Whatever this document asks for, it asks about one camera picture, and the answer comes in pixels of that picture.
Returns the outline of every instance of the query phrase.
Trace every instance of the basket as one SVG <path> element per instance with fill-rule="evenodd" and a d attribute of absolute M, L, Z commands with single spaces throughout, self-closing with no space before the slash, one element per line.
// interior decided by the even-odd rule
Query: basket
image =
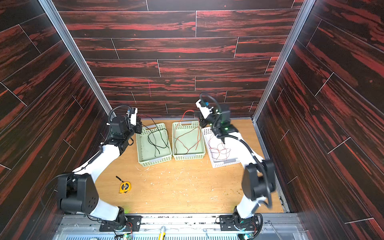
<path fill-rule="evenodd" d="M 164 139 L 166 143 L 168 142 L 168 147 L 166 148 L 158 147 L 160 154 L 156 150 L 155 146 L 150 144 L 148 141 L 148 135 L 151 133 L 151 131 L 154 133 L 149 136 L 149 139 L 156 145 L 159 145 L 159 146 L 164 145 L 163 141 L 161 140 L 161 137 Z M 162 163 L 162 162 L 167 162 L 172 159 L 172 152 L 170 149 L 170 144 L 169 144 L 168 135 L 166 131 L 166 125 L 164 123 L 150 125 L 148 126 L 148 128 L 143 126 L 141 134 L 136 135 L 136 145 L 137 145 L 137 158 L 139 160 L 139 163 L 143 167 L 147 167 L 147 166 Z"/>
<path fill-rule="evenodd" d="M 215 137 L 210 127 L 203 128 L 203 136 L 204 136 L 205 146 L 207 147 L 209 159 L 211 160 L 211 164 L 213 168 L 240 163 L 240 160 L 236 157 L 236 151 L 230 151 L 231 149 L 227 147 L 225 144 L 221 145 L 222 143 L 221 140 Z M 222 146 L 221 149 L 223 149 L 224 147 L 228 149 L 229 154 L 225 155 L 227 157 L 225 158 L 220 157 L 220 155 L 218 155 L 217 153 L 211 152 L 210 146 L 216 147 L 219 145 Z"/>
<path fill-rule="evenodd" d="M 196 148 L 198 132 L 200 132 L 200 136 L 199 136 L 200 142 L 197 144 L 197 148 Z M 172 124 L 172 146 L 173 146 L 172 153 L 173 153 L 173 156 L 175 157 L 175 160 L 203 158 L 205 155 L 205 147 L 204 147 L 202 137 L 203 136 L 202 136 L 201 128 L 199 126 L 199 121 L 174 122 Z M 188 151 L 188 154 L 176 154 L 177 153 L 176 150 L 180 153 L 182 152 L 186 153 L 187 152 L 186 148 L 191 148 Z"/>

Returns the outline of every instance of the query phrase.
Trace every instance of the yellow tape measure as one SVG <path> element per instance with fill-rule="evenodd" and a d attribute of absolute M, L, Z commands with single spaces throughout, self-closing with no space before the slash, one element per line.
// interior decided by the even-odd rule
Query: yellow tape measure
<path fill-rule="evenodd" d="M 124 182 L 123 180 L 121 180 L 121 178 L 119 178 L 118 176 L 116 176 L 117 179 L 119 179 L 122 184 L 120 184 L 120 193 L 127 193 L 131 190 L 132 186 L 131 186 L 131 183 L 130 182 Z"/>

